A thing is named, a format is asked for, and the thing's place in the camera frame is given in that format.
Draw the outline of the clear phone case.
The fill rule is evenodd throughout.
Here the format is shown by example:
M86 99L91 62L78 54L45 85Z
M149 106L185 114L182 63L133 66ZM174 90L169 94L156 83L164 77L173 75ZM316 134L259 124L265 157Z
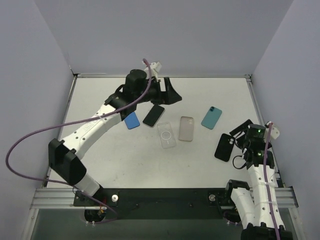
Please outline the clear phone case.
M159 135L160 144L163 149L174 148L177 143L169 122L163 122L157 124L157 131Z

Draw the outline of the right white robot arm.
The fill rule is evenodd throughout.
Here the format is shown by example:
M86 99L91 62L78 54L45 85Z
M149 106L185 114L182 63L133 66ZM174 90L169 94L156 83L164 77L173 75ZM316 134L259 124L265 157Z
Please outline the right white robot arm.
M280 131L272 121L264 125L242 124L237 132L243 135L235 140L241 149L241 158L249 174L251 185L229 180L225 197L237 209L243 230L242 240L291 240L279 212L276 197L275 160L270 151L270 140L277 139Z

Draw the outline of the beige phone case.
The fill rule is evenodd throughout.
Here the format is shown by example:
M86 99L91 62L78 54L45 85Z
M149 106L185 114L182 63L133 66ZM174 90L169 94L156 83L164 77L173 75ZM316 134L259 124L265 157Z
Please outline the beige phone case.
M178 139L184 142L191 142L194 138L195 121L192 117L182 116L180 118Z

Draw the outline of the black phone from beige case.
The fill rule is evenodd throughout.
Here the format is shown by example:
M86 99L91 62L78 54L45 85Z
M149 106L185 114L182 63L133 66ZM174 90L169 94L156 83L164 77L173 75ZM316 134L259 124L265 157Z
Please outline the black phone from beige case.
M211 106L202 119L201 125L209 130L213 130L222 113L222 110L219 108Z

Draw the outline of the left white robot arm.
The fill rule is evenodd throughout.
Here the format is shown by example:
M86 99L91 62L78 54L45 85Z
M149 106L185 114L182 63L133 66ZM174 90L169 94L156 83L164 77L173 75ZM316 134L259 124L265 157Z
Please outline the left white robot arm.
M170 78L164 78L165 90L160 81L144 70L133 69L99 108L92 120L83 124L61 140L53 139L48 144L48 161L68 185L84 191L84 199L92 206L101 203L103 187L88 173L82 158L90 147L113 126L122 122L137 109L140 103L172 105L182 100L174 90Z

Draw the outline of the black silicone phone case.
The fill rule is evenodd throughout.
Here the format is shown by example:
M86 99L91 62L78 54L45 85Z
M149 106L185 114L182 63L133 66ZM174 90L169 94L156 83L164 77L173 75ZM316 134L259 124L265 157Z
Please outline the black silicone phone case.
M231 135L223 133L217 144L214 157L223 162L228 162L230 160L234 145L235 138Z

